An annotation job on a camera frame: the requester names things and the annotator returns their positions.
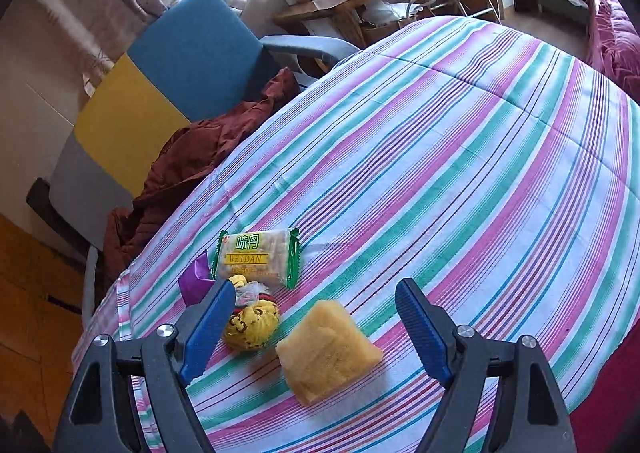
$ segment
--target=green wrapper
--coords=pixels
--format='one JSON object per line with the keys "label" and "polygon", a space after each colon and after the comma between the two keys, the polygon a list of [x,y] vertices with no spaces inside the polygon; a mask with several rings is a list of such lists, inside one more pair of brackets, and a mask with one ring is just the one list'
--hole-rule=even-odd
{"label": "green wrapper", "polygon": [[277,289],[293,289],[300,270],[298,229],[274,229],[229,234],[220,231],[211,277],[229,279],[242,274],[248,281],[259,281]]}

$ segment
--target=snack package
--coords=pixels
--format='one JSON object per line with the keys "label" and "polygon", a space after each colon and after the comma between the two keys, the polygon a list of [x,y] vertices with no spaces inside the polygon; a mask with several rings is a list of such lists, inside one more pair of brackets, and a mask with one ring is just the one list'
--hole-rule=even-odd
{"label": "snack package", "polygon": [[242,274],[277,289],[293,289],[298,282],[300,242],[298,229],[274,229],[230,235],[221,231],[211,277],[227,279]]}
{"label": "snack package", "polygon": [[257,281],[247,283],[242,274],[229,281],[236,287],[236,308],[222,332],[222,340],[238,351],[262,348],[278,328],[278,305],[269,288]]}

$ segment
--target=striped bedsheet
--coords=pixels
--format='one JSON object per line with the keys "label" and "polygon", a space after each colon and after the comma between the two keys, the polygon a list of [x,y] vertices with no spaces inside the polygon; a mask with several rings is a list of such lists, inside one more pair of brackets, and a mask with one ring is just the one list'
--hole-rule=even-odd
{"label": "striped bedsheet", "polygon": [[[534,335],[572,409],[638,317],[639,114],[603,75],[515,30],[411,24],[302,93],[200,184],[114,284],[75,364],[100,332],[142,337],[174,322],[178,275],[203,249],[212,256],[221,229],[297,226],[301,279],[276,293],[274,341],[315,300],[337,299],[384,360],[304,408],[273,347],[219,344],[188,388],[216,451],[413,452],[442,391],[396,314],[402,277],[485,337]],[[495,390],[486,384],[468,451]]]}

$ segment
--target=blue chair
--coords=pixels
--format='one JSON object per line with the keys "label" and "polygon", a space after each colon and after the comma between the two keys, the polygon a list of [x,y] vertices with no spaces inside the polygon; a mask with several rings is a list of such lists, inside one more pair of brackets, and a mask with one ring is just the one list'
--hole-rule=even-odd
{"label": "blue chair", "polygon": [[[280,70],[271,52],[329,64],[358,52],[321,36],[258,40],[222,0],[181,0],[149,26],[104,77],[62,150],[50,182],[27,203],[87,256],[82,322],[94,311],[95,266],[107,214],[132,207],[146,174],[175,130],[259,100]],[[296,74],[302,88],[314,78]]]}

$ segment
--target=purple wrapper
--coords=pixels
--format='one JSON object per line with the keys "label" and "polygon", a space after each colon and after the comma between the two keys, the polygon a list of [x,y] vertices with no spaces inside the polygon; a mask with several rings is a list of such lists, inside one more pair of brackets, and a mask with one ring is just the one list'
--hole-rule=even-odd
{"label": "purple wrapper", "polygon": [[200,303],[213,284],[214,281],[209,278],[206,251],[194,259],[178,278],[180,293],[187,307]]}

